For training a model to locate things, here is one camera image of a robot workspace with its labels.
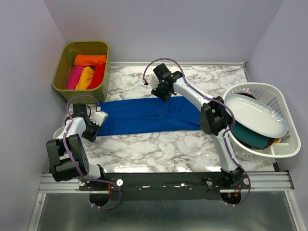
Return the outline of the olive green plastic bin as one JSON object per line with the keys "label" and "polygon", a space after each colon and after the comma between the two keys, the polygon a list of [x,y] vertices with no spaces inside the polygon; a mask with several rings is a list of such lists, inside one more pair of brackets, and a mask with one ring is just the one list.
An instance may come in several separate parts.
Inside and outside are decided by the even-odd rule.
{"label": "olive green plastic bin", "polygon": [[[106,55],[105,71],[102,83],[90,90],[67,90],[66,84],[69,74],[73,68],[75,57],[78,54],[84,55]],[[109,62],[109,45],[104,41],[75,41],[67,44],[62,52],[57,70],[53,77],[52,87],[58,91],[67,101],[80,95],[86,97],[78,98],[72,103],[94,104],[95,99],[100,103],[105,102],[108,95],[108,86],[111,72]]]}

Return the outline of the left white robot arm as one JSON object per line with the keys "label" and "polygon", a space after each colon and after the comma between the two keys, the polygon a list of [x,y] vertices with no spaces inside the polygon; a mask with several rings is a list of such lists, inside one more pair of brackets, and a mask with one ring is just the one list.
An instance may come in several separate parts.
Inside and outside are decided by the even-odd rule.
{"label": "left white robot arm", "polygon": [[50,173],[56,182],[72,179],[90,181],[96,190],[106,186],[103,167],[89,163],[81,139],[95,142],[107,117],[108,114],[100,107],[91,115],[85,104],[73,105],[73,113],[66,118],[61,133],[46,143]]}

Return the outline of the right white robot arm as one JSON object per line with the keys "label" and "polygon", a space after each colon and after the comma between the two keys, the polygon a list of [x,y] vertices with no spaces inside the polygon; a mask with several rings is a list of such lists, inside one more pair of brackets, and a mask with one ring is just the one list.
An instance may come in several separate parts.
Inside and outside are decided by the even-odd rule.
{"label": "right white robot arm", "polygon": [[165,64],[154,68],[154,77],[144,82],[152,88],[151,94],[167,102],[171,95],[180,94],[200,112],[200,128],[210,136],[218,153],[221,167],[221,182],[228,189],[237,185],[244,175],[231,148],[228,132],[229,118],[221,97],[212,97],[191,84],[180,71],[172,73]]}

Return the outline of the blue printed t shirt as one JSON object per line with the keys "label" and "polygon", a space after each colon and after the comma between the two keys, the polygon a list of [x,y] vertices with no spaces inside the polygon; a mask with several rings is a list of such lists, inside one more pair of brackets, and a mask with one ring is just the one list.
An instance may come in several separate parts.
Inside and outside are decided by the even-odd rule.
{"label": "blue printed t shirt", "polygon": [[104,102],[100,106],[108,118],[99,136],[200,130],[200,112],[182,96],[173,96],[168,102],[154,97]]}

